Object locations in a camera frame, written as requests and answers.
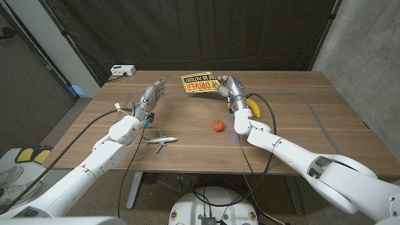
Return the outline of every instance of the black backdrop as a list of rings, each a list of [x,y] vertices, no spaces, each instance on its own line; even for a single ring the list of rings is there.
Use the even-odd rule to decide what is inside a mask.
[[[307,71],[335,0],[46,0],[101,84],[138,70]]]

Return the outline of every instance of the white toy airplane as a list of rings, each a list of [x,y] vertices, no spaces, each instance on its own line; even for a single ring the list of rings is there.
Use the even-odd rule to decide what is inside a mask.
[[[146,136],[143,136],[143,139],[144,139],[144,141],[145,141],[144,146],[145,146],[147,143],[159,143],[159,145],[158,145],[158,147],[157,147],[157,150],[156,150],[156,153],[158,153],[158,151],[160,151],[161,147],[167,145],[167,144],[165,144],[166,142],[171,142],[171,141],[176,141],[176,140],[178,140],[178,139],[175,138],[175,137],[167,137],[167,136],[164,136],[164,135],[162,134],[162,132],[161,132],[160,129],[158,129],[158,132],[160,133],[160,138],[149,139],[149,138],[147,138]]]

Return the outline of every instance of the yellow banana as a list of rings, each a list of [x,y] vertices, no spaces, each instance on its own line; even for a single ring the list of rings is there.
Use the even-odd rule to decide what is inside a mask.
[[[258,107],[257,103],[253,101],[252,99],[246,99],[247,105],[250,106],[252,112],[257,118],[261,117],[261,111],[260,108]]]

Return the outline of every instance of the red tomato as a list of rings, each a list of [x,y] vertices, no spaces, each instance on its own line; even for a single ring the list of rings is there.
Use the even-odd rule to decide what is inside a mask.
[[[212,128],[214,128],[216,131],[222,131],[224,129],[224,122],[218,119],[212,122]]]

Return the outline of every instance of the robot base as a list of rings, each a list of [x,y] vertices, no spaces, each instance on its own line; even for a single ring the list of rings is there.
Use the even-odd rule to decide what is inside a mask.
[[[229,204],[240,199],[240,194],[217,186],[199,187],[195,190],[199,197],[204,196],[211,204]],[[222,220],[226,224],[258,224],[258,219],[253,206],[246,199],[228,207],[214,207],[205,205],[194,193],[187,193],[181,197],[171,209],[169,216],[170,225],[176,224],[215,224],[215,221]]]

